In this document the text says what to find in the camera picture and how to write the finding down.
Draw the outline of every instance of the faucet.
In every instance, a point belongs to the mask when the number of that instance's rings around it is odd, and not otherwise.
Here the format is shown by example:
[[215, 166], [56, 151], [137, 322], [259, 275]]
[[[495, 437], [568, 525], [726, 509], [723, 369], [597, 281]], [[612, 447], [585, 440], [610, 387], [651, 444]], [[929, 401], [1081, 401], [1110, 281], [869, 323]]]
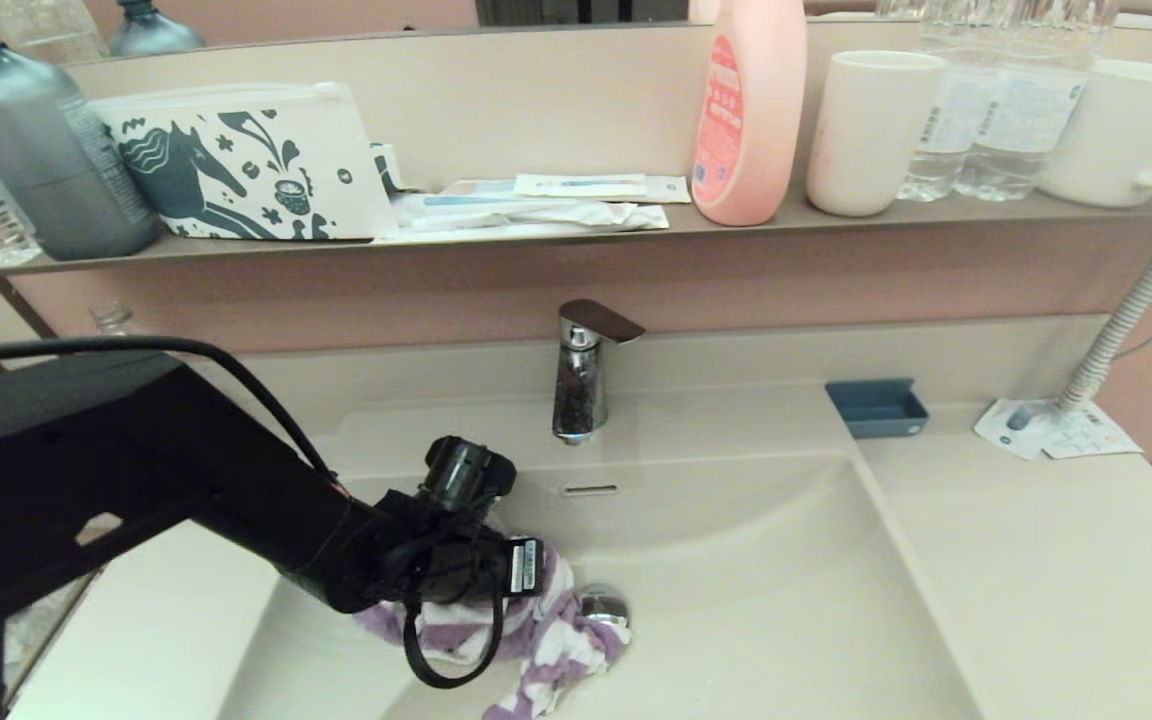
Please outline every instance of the faucet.
[[607, 420], [604, 339], [623, 344], [643, 338], [646, 331], [592, 300], [564, 302], [558, 310], [558, 324], [562, 347], [558, 350], [554, 386], [554, 437], [567, 445], [579, 445]]

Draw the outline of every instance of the shelf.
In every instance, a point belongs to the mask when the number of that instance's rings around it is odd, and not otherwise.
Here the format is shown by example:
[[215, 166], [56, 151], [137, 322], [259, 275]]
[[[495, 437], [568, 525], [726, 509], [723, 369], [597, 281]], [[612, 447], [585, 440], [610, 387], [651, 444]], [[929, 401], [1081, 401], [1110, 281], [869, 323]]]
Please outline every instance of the shelf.
[[925, 228], [950, 223], [1119, 223], [1152, 220], [1152, 202], [1139, 209], [1107, 210], [1055, 200], [1034, 194], [1021, 202], [984, 202], [952, 196], [939, 202], [896, 202], [892, 209], [872, 218], [840, 218], [808, 204], [803, 187], [791, 187], [776, 217], [765, 225], [730, 228], [711, 223], [692, 205], [668, 205], [669, 229], [576, 234], [576, 236], [498, 238], [468, 242], [300, 242], [262, 240], [200, 240], [166, 234], [152, 247], [131, 258], [58, 263], [40, 258], [14, 268], [0, 268], [0, 276], [61, 273], [69, 270], [131, 268], [165, 263], [189, 263], [245, 258], [310, 258], [319, 255], [394, 252], [411, 250], [463, 249], [463, 247], [588, 245], [602, 242], [695, 238], [707, 236], [767, 237], [809, 233], [856, 232], [856, 229]]

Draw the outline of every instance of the white cup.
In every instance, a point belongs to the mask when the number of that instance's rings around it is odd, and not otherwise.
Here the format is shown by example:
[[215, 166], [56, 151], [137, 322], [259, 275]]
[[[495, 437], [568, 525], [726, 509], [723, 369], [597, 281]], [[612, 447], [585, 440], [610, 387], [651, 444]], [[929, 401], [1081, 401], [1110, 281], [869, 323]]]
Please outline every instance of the white cup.
[[918, 151], [948, 63], [858, 50], [829, 59], [808, 166], [808, 198], [835, 215], [882, 213]]
[[1100, 60], [1038, 187], [1130, 209], [1152, 197], [1152, 65]]

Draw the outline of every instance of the mirror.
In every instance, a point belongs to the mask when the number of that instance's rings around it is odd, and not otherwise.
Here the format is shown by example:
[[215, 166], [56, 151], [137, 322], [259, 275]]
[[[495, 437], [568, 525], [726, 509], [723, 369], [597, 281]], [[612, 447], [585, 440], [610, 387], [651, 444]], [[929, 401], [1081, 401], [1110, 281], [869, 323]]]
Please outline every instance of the mirror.
[[[127, 13], [158, 9], [212, 47], [324, 37], [445, 32], [490, 26], [579, 26], [707, 18], [719, 0], [0, 0], [6, 44], [52, 63], [109, 54]], [[808, 15], [908, 9], [924, 0], [805, 0]], [[1124, 0], [1123, 13], [1152, 15], [1152, 0]]]

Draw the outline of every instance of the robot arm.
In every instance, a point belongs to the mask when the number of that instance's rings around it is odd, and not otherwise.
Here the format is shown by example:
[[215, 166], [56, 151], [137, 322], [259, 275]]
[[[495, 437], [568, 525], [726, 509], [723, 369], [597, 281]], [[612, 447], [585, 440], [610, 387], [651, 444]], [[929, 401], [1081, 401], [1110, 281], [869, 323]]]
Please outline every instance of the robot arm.
[[[31, 354], [109, 350], [108, 342], [44, 341]], [[14, 355], [0, 347], [0, 357], [24, 354], [14, 347]], [[440, 438], [417, 495], [391, 491], [372, 507], [349, 497], [291, 429], [311, 464], [161, 353], [68, 355], [0, 374], [0, 717], [3, 621], [183, 520], [268, 560], [340, 612], [381, 600], [499, 606], [531, 594], [509, 588], [516, 543], [483, 525], [515, 479], [507, 458]], [[122, 524], [78, 544], [88, 521], [106, 511]]]

